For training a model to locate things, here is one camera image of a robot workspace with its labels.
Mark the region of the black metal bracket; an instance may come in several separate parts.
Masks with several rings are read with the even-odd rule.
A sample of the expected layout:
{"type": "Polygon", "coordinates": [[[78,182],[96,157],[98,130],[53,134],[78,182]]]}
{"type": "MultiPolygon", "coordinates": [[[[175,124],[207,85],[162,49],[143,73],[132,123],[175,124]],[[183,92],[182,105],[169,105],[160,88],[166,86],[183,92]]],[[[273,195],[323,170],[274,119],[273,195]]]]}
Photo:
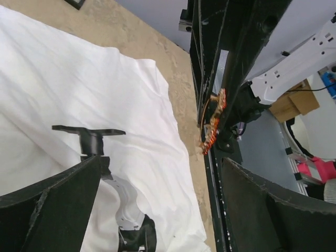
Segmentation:
{"type": "Polygon", "coordinates": [[[80,10],[86,0],[65,0],[66,3],[74,7],[76,10],[80,10]]]}

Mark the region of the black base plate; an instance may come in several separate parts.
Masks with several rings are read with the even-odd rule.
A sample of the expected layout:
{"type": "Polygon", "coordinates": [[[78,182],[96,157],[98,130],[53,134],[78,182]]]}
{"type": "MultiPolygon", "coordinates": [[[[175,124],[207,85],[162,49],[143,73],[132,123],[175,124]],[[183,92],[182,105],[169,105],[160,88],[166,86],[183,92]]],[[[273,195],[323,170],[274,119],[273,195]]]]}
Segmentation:
{"type": "Polygon", "coordinates": [[[216,251],[238,251],[227,210],[223,161],[225,152],[213,146],[204,156],[216,251]]]}

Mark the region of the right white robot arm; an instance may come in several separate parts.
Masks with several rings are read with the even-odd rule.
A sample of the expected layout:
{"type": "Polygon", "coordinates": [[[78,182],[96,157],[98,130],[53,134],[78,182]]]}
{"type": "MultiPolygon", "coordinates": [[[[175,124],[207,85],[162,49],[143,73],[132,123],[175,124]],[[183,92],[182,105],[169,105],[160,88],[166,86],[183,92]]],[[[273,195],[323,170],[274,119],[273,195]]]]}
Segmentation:
{"type": "Polygon", "coordinates": [[[212,98],[221,50],[228,52],[222,91],[216,97],[212,131],[221,132],[267,109],[282,94],[335,56],[335,19],[280,63],[247,80],[261,50],[289,7],[289,1],[194,1],[190,57],[198,125],[212,98]]]}

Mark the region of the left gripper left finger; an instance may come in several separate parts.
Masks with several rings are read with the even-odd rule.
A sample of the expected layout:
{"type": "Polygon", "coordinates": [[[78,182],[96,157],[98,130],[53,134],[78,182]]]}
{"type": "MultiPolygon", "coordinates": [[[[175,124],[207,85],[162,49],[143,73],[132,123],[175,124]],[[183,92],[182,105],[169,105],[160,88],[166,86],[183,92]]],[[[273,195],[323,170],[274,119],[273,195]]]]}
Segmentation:
{"type": "Polygon", "coordinates": [[[107,156],[1,196],[1,251],[80,251],[107,156]]]}

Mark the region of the aluminium rail frame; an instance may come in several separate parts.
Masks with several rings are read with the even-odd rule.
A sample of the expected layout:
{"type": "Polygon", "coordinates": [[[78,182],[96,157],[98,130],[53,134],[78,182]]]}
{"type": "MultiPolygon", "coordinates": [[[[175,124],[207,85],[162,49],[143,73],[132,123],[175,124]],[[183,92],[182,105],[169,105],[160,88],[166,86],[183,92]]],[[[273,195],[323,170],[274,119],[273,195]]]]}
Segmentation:
{"type": "Polygon", "coordinates": [[[298,184],[299,192],[308,196],[307,188],[321,184],[320,175],[312,158],[302,152],[293,138],[293,133],[289,130],[287,123],[281,123],[280,126],[284,135],[285,152],[298,184]]]}

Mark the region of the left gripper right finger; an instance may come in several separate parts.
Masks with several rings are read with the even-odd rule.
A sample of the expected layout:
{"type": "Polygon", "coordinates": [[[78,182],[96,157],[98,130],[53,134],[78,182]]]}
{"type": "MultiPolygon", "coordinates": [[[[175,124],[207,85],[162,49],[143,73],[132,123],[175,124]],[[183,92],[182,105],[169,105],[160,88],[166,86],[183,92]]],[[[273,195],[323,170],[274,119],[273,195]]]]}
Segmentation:
{"type": "Polygon", "coordinates": [[[335,251],[335,205],[222,159],[233,251],[335,251]]]}

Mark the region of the white printed t-shirt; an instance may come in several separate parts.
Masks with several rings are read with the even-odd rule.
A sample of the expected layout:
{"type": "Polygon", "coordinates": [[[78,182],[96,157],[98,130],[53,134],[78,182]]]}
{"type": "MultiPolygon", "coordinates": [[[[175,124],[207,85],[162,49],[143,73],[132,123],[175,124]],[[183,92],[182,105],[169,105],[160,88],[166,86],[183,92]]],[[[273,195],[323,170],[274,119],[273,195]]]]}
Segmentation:
{"type": "Polygon", "coordinates": [[[77,134],[105,136],[113,181],[101,181],[81,251],[117,251],[121,213],[154,221],[155,251],[209,251],[169,85],[133,59],[1,7],[1,194],[80,162],[77,134]]]}

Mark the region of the cardboard box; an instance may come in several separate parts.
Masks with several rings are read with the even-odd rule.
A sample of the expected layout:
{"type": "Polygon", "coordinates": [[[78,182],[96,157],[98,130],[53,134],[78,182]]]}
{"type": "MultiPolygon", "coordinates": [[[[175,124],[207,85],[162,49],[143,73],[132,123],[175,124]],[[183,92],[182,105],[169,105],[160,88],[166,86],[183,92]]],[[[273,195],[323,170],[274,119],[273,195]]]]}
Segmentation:
{"type": "Polygon", "coordinates": [[[295,85],[276,102],[269,111],[280,122],[284,123],[299,115],[306,115],[320,107],[307,79],[295,85]]]}

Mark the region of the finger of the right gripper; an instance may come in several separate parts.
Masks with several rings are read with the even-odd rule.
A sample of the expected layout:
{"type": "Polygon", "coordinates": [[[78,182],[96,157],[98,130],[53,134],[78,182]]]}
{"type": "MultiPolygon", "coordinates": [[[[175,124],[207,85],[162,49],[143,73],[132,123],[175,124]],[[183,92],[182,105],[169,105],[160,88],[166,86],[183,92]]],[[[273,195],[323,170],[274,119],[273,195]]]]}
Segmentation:
{"type": "Polygon", "coordinates": [[[194,1],[190,58],[197,101],[197,124],[214,84],[228,1],[194,1]]]}
{"type": "Polygon", "coordinates": [[[239,87],[252,69],[261,50],[278,25],[291,1],[254,1],[239,32],[238,42],[227,57],[222,88],[226,91],[226,108],[220,115],[218,130],[228,123],[239,87]]]}

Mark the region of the pink object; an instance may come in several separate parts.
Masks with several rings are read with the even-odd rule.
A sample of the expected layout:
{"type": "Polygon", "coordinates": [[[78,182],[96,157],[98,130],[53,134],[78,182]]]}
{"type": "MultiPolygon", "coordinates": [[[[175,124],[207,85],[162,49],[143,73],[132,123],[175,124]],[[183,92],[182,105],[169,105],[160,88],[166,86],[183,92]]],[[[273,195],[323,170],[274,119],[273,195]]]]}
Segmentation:
{"type": "MultiPolygon", "coordinates": [[[[314,156],[312,158],[314,165],[317,168],[317,171],[321,177],[323,183],[328,180],[335,178],[335,161],[324,161],[319,157],[314,156]]],[[[298,165],[299,172],[312,176],[312,173],[309,171],[308,165],[306,162],[300,163],[298,165]]]]}

